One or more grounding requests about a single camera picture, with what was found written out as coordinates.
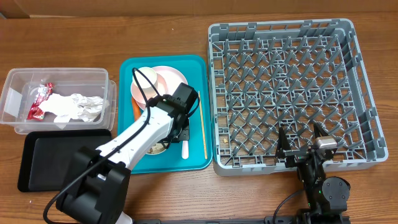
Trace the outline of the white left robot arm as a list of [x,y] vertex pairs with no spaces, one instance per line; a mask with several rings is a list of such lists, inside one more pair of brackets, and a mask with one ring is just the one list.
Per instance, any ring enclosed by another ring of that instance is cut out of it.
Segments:
[[81,148],[51,204],[79,223],[132,223],[123,212],[131,171],[152,146],[184,134],[196,100],[194,88],[181,83],[172,95],[151,98],[141,117],[115,139]]

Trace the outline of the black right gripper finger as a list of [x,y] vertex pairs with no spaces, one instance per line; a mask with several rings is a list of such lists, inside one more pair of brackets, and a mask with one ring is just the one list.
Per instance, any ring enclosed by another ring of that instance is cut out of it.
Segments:
[[329,136],[320,123],[313,123],[313,133],[315,138]]
[[278,133],[278,141],[277,141],[277,148],[275,150],[275,156],[276,157],[290,157],[293,156],[292,149],[290,147],[290,143],[287,139],[287,136],[285,134],[285,131],[283,127],[281,126],[279,128],[279,133]]

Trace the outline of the orange carrot piece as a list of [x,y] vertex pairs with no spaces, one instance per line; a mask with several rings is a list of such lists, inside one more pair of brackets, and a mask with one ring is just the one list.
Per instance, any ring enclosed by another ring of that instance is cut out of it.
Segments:
[[131,98],[131,104],[132,104],[134,120],[137,121],[141,116],[141,109],[133,97]]

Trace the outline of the wooden chopstick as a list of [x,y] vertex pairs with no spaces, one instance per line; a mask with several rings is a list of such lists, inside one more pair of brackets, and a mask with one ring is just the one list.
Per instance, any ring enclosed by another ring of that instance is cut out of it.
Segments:
[[207,147],[206,147],[206,135],[205,135],[205,125],[204,125],[204,119],[203,119],[203,109],[202,109],[202,100],[201,100],[201,94],[200,91],[198,92],[198,99],[199,99],[199,109],[200,109],[200,119],[201,119],[201,132],[202,132],[202,138],[203,138],[203,150],[204,150],[204,157],[205,160],[208,159],[208,153],[207,153]]

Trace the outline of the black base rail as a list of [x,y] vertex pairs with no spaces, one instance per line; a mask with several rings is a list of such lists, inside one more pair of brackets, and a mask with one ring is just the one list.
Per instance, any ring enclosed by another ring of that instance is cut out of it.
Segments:
[[292,223],[293,217],[282,216],[272,221],[272,217],[262,219],[220,219],[220,220],[159,220],[146,219],[134,220],[133,224],[289,224]]

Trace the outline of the red snack wrapper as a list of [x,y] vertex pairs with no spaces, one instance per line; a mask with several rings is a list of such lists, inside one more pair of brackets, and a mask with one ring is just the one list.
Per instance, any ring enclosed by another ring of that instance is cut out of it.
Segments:
[[27,115],[28,120],[42,121],[45,117],[45,112],[42,111],[39,106],[41,103],[48,100],[49,96],[53,93],[54,84],[52,82],[40,84],[35,101],[32,103],[29,113]]

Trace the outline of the pink plate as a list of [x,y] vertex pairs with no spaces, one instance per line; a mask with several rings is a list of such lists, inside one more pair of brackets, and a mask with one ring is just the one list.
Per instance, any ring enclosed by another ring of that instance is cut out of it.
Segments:
[[[156,67],[141,67],[139,71],[142,72],[149,81],[153,84],[159,95],[173,95],[179,84],[188,84],[187,79],[177,69],[169,66],[156,66]],[[153,98],[157,95],[150,83],[139,73],[134,72],[143,92],[147,99]],[[131,95],[140,109],[146,107],[146,103],[139,91],[135,79],[132,79]]]

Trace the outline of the teal plastic tray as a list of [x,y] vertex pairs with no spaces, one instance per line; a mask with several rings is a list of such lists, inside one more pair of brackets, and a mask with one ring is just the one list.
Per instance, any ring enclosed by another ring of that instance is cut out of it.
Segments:
[[210,97],[205,61],[198,55],[137,57],[124,61],[119,70],[118,134],[134,122],[131,105],[132,68],[170,66],[180,71],[188,85],[200,91],[205,125],[208,159],[205,160],[201,132],[200,109],[190,117],[189,157],[182,159],[182,143],[172,143],[163,153],[146,154],[135,166],[133,174],[176,172],[206,168],[213,157]]

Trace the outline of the grey dishwasher rack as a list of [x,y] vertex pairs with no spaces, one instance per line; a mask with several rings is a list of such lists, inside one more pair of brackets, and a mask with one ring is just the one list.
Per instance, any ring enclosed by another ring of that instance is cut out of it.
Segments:
[[294,152],[319,124],[337,142],[327,171],[368,169],[388,150],[349,19],[217,23],[208,29],[214,169],[283,172],[283,128]]

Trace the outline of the cream white cup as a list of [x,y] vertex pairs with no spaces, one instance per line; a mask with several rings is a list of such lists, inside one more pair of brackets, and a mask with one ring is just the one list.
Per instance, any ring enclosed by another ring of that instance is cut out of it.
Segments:
[[135,69],[134,76],[136,77],[147,98],[150,98],[156,94],[158,81],[157,74],[153,68],[141,67]]

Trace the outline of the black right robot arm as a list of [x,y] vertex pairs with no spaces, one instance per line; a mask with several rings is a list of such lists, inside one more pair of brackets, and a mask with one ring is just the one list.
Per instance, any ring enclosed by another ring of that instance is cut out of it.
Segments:
[[[348,208],[347,201],[351,186],[341,177],[327,177],[323,163],[330,160],[337,151],[337,142],[321,125],[313,125],[315,140],[311,146],[292,151],[286,133],[279,128],[275,156],[285,160],[286,168],[296,168],[303,188],[289,195],[276,208],[272,223],[349,223],[343,216]],[[297,210],[294,216],[278,216],[280,208],[291,198],[304,192],[308,208]]]

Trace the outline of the clear plastic waste bin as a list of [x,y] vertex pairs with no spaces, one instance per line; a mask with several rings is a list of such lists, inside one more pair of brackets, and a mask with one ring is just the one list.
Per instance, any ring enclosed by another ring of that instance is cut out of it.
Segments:
[[[27,119],[40,86],[46,83],[53,83],[53,92],[59,95],[99,96],[108,106],[92,122],[71,119],[56,123],[52,113],[46,113],[42,121]],[[114,126],[116,96],[116,83],[103,68],[14,68],[9,71],[1,92],[1,124],[12,126],[17,134],[78,129],[110,131]]]

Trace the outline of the white plastic fork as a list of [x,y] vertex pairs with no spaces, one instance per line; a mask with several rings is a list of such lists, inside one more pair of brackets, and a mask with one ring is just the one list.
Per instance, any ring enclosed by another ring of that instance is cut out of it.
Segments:
[[182,141],[182,159],[188,159],[188,157],[189,157],[188,141]]

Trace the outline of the white napkin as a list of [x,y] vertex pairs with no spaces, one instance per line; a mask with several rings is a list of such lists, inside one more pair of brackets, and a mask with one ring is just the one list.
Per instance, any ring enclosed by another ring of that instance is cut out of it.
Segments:
[[110,129],[113,122],[107,111],[109,106],[110,102],[100,96],[52,93],[39,108],[45,116],[54,115],[50,121],[58,129]]

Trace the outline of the white bowl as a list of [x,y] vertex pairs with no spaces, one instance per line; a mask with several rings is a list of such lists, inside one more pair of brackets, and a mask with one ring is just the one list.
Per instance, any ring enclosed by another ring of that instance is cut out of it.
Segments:
[[165,150],[168,149],[169,143],[167,142],[157,142],[154,144],[147,152],[148,155],[157,155],[163,153]]

